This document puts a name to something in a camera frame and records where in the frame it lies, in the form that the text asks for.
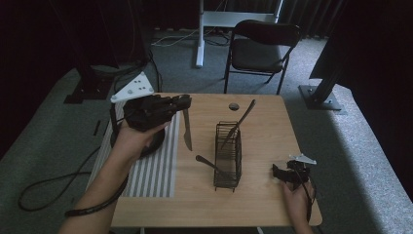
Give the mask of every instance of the small round object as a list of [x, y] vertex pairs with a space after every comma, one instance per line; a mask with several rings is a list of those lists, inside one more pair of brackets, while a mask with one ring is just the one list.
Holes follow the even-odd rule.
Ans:
[[238, 105], [238, 104], [236, 104], [236, 103], [230, 103], [230, 110], [234, 110], [234, 111], [236, 111], [236, 110], [238, 110], [238, 109], [240, 109], [240, 106]]

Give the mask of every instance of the wire basket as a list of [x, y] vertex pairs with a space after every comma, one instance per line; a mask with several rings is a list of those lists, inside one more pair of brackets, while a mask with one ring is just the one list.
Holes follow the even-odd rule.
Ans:
[[[215, 166], [221, 172], [215, 170], [213, 185], [216, 187], [232, 188], [238, 186], [242, 174], [242, 145], [241, 131], [236, 128], [237, 122], [221, 121], [216, 125], [215, 135]], [[236, 128], [234, 133], [225, 139], [230, 131]]]

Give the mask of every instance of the black chair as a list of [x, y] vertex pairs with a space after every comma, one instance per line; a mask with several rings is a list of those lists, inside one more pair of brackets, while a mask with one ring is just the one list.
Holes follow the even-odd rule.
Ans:
[[[243, 20], [234, 27], [231, 35], [227, 66], [225, 68], [225, 88], [227, 94], [229, 73], [243, 73], [270, 76], [282, 71], [277, 95], [288, 66], [289, 54], [300, 40], [300, 28], [294, 24], [263, 22], [253, 19]], [[288, 48], [282, 56], [281, 46]]]

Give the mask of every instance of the hand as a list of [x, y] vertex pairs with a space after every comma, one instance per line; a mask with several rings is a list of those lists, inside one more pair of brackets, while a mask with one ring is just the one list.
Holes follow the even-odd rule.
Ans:
[[[302, 185], [292, 191], [292, 183], [280, 181], [288, 216], [297, 233], [313, 233], [307, 221], [309, 199]], [[314, 188], [310, 182], [304, 183], [310, 197], [314, 196]]]
[[123, 121], [112, 152], [116, 152], [118, 157], [123, 157], [123, 160], [134, 162], [140, 157], [143, 148], [150, 145], [154, 134], [168, 124], [169, 122], [166, 122], [146, 132], [140, 132], [130, 128], [128, 123]]

